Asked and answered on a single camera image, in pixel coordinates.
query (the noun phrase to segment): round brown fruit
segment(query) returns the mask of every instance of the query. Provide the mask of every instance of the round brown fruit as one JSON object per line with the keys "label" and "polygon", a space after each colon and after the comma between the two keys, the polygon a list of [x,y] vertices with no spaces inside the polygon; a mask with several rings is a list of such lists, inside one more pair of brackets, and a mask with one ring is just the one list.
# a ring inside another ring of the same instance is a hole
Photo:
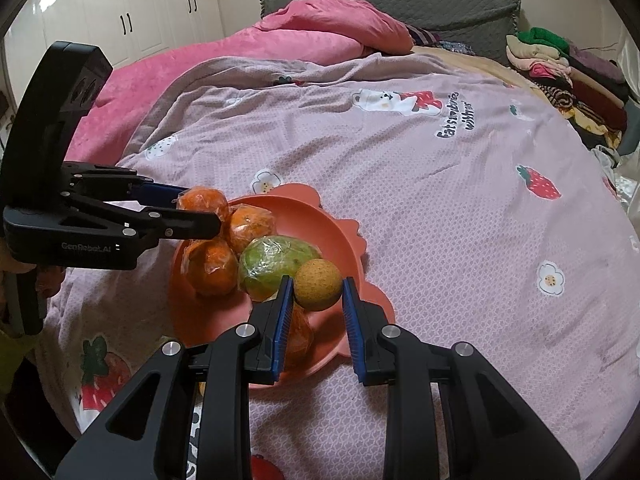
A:
{"label": "round brown fruit", "polygon": [[340,270],[328,260],[309,260],[293,278],[293,294],[297,304],[305,310],[328,309],[342,295]]}

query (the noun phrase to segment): orange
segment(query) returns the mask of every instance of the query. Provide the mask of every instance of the orange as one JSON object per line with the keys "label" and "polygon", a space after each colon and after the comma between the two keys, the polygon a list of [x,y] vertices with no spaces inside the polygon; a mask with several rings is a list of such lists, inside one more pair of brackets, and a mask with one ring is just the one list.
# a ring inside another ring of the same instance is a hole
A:
{"label": "orange", "polygon": [[221,238],[193,240],[182,256],[182,274],[202,296],[226,296],[238,286],[238,260]]}
{"label": "orange", "polygon": [[215,213],[223,224],[231,213],[225,195],[217,189],[195,186],[178,197],[178,209]]}
{"label": "orange", "polygon": [[294,304],[291,313],[287,351],[284,354],[284,369],[291,370],[305,360],[314,342],[314,331],[306,320],[302,307]]}
{"label": "orange", "polygon": [[256,238],[276,234],[276,219],[271,211],[240,204],[231,214],[227,239],[236,254],[242,253]]}

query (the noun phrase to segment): bed cover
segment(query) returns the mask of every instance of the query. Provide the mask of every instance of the bed cover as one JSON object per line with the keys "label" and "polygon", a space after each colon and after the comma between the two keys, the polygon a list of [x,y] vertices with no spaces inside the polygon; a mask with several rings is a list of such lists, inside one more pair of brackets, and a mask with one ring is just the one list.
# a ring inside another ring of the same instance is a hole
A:
{"label": "bed cover", "polygon": [[[274,86],[287,77],[296,84]],[[314,186],[329,213],[360,221],[367,279],[398,323],[441,346],[474,343],[584,478],[636,407],[638,238],[596,159],[528,89],[432,54],[330,67],[220,58],[167,89],[121,165],[228,196],[263,168]],[[69,270],[36,352],[68,430],[100,408],[82,384],[84,354],[106,352],[117,383],[171,335],[173,251],[162,242],[133,272]],[[385,399],[339,362],[252,393],[254,451],[289,480],[380,478]]]}
{"label": "bed cover", "polygon": [[363,0],[299,0],[251,27],[114,70],[78,125],[67,160],[114,165],[133,131],[162,92],[198,63],[221,56],[340,63],[375,50],[407,54],[406,27]]}

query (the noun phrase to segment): folded clothes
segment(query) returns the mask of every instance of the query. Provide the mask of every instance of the folded clothes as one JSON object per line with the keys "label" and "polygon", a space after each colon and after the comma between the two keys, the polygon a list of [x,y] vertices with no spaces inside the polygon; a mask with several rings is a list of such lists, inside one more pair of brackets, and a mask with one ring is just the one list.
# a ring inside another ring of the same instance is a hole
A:
{"label": "folded clothes", "polygon": [[564,77],[532,77],[530,72],[521,72],[521,74],[535,84],[552,86],[553,88],[567,90],[568,92],[573,91],[571,83],[569,83]]}
{"label": "folded clothes", "polygon": [[620,109],[606,100],[602,102],[602,99],[602,97],[596,97],[595,101],[592,100],[592,102],[595,103],[595,107],[593,107],[589,102],[581,101],[576,96],[575,106],[587,117],[590,117],[597,123],[604,124],[609,130],[626,132],[626,110],[624,108]]}
{"label": "folded clothes", "polygon": [[571,108],[570,110],[563,110],[561,113],[565,119],[574,120],[575,124],[590,134],[603,136],[606,145],[609,148],[615,150],[620,145],[620,142],[622,141],[622,132],[620,130],[610,130],[603,124],[597,124],[576,107]]}
{"label": "folded clothes", "polygon": [[522,43],[541,44],[556,48],[562,57],[566,57],[569,54],[569,44],[566,40],[550,30],[546,30],[546,28],[533,27],[528,32],[519,32],[518,39]]}
{"label": "folded clothes", "polygon": [[594,134],[581,126],[578,123],[578,121],[580,121],[579,119],[570,117],[568,118],[568,121],[574,128],[574,130],[578,132],[578,135],[580,135],[580,140],[582,141],[582,143],[590,150],[592,150],[596,146],[607,146],[608,148],[615,150],[618,148],[620,142],[622,141],[622,132],[620,131],[612,132],[607,130],[607,132],[603,135]]}
{"label": "folded clothes", "polygon": [[580,99],[580,101],[583,101],[583,102],[587,103],[589,106],[593,107],[593,103],[591,103],[587,99],[581,98],[575,92],[575,87],[576,87],[576,83],[577,82],[583,83],[583,85],[580,85],[581,89],[584,88],[584,85],[588,86],[592,90],[595,90],[599,94],[602,94],[604,97],[606,97],[609,101],[611,101],[613,104],[615,104],[617,108],[624,108],[625,107],[625,104],[618,97],[616,97],[609,90],[604,88],[604,86],[602,86],[600,83],[598,83],[595,79],[592,79],[591,77],[585,75],[583,72],[581,72],[577,68],[572,68],[572,70],[571,70],[571,80],[574,82],[574,93],[575,93],[575,96],[578,99]]}
{"label": "folded clothes", "polygon": [[542,59],[520,59],[513,55],[511,49],[507,46],[507,58],[509,62],[519,70],[531,70],[534,64],[542,64],[547,67],[553,74],[559,76],[568,76],[571,73],[571,67],[564,66],[557,61],[544,61]]}
{"label": "folded clothes", "polygon": [[568,110],[562,112],[562,115],[564,116],[565,119],[574,118],[578,126],[581,126],[582,128],[584,128],[588,132],[591,132],[594,135],[604,136],[606,133],[609,132],[609,129],[604,124],[598,124],[597,122],[588,118],[575,106],[573,108],[569,108]]}
{"label": "folded clothes", "polygon": [[535,59],[553,61],[560,58],[560,52],[555,47],[522,43],[516,36],[507,36],[507,45],[509,45],[513,55],[520,59],[529,59],[533,57]]}
{"label": "folded clothes", "polygon": [[574,130],[580,135],[580,140],[587,147],[587,149],[592,150],[596,146],[606,146],[607,139],[604,136],[594,135],[591,132],[588,132],[583,127],[579,126],[574,118],[569,119],[569,124],[574,128]]}
{"label": "folded clothes", "polygon": [[603,124],[608,127],[607,121],[602,117],[599,113],[597,113],[593,108],[591,108],[587,103],[583,103],[582,101],[575,101],[575,107],[578,108],[583,114],[585,114],[588,118],[594,121],[597,124]]}
{"label": "folded clothes", "polygon": [[597,72],[601,76],[608,77],[616,83],[622,84],[626,82],[625,75],[622,73],[622,70],[612,62],[602,59],[588,50],[582,50],[571,42],[569,42],[569,56],[575,61],[581,63],[584,67]]}
{"label": "folded clothes", "polygon": [[569,64],[571,65],[571,67],[579,70],[584,75],[589,76],[591,79],[604,86],[604,88],[609,90],[613,95],[620,99],[623,102],[623,105],[629,100],[629,86],[628,84],[626,84],[626,81],[622,84],[616,83],[615,81],[613,81],[613,79],[603,76],[595,70],[584,66],[580,61],[575,59],[575,57],[569,58]]}
{"label": "folded clothes", "polygon": [[538,85],[538,88],[542,90],[553,108],[563,111],[574,107],[575,98],[571,92],[554,88],[553,86],[546,86],[539,83],[536,84]]}
{"label": "folded clothes", "polygon": [[529,70],[529,75],[531,77],[546,77],[555,79],[556,74],[549,70],[548,66],[543,65],[542,63],[534,63],[531,65],[531,70]]}

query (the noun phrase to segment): fruit bowl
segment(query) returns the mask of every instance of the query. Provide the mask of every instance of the fruit bowl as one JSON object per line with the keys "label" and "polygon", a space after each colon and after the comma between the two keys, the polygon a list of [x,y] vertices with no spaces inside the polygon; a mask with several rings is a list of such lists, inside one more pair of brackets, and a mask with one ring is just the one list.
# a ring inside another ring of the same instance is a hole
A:
{"label": "fruit bowl", "polygon": [[[353,276],[363,300],[382,306],[389,322],[395,321],[390,301],[381,290],[365,280],[362,255],[367,243],[358,235],[358,222],[338,220],[325,212],[315,189],[303,184],[285,184],[267,194],[244,196],[229,202],[230,205],[241,203],[271,211],[276,217],[278,234],[300,238],[317,246],[322,257],[333,262],[343,277]],[[213,341],[229,328],[246,322],[252,302],[246,293],[239,290],[222,298],[196,295],[180,273],[182,253],[187,245],[188,241],[184,241],[175,251],[168,301],[175,336],[187,346],[196,346]],[[350,357],[342,300],[323,312],[307,313],[307,319],[314,331],[314,343],[306,359],[284,372],[277,384],[308,377],[337,355]],[[251,384],[250,387],[265,386]]]}

